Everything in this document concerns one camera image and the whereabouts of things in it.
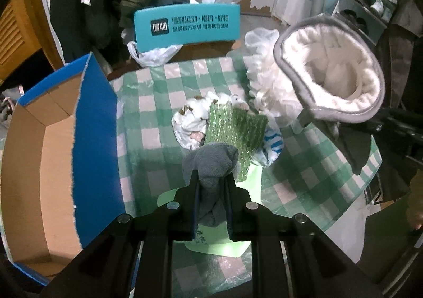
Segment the person right hand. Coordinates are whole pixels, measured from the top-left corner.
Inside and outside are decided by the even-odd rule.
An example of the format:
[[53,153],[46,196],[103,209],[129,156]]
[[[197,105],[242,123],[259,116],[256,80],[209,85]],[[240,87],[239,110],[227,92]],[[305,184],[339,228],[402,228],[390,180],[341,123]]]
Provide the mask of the person right hand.
[[407,221],[418,230],[423,224],[423,173],[418,170],[410,181],[410,196],[408,198]]

